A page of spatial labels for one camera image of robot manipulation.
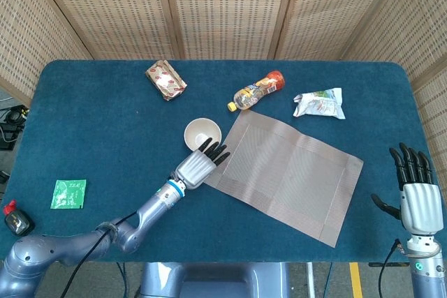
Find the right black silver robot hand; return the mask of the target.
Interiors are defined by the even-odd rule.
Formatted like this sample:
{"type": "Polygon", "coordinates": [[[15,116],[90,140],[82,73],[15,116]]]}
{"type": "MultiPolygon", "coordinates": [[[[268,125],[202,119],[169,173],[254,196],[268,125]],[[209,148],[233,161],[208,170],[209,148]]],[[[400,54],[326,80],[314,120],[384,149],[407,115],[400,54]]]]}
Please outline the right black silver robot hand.
{"type": "Polygon", "coordinates": [[[373,203],[383,212],[401,221],[407,232],[416,236],[432,236],[444,228],[441,191],[435,184],[429,158],[421,151],[399,143],[399,149],[389,149],[392,156],[400,206],[393,207],[372,193],[373,203]]]}

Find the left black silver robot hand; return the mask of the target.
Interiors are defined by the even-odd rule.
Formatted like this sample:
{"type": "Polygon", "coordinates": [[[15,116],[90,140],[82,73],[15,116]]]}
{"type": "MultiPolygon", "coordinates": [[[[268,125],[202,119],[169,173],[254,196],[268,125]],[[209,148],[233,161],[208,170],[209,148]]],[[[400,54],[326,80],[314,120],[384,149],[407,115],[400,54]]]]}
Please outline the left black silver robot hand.
{"type": "Polygon", "coordinates": [[[189,190],[199,187],[230,156],[225,144],[212,141],[207,138],[172,171],[170,178],[189,190]]]}

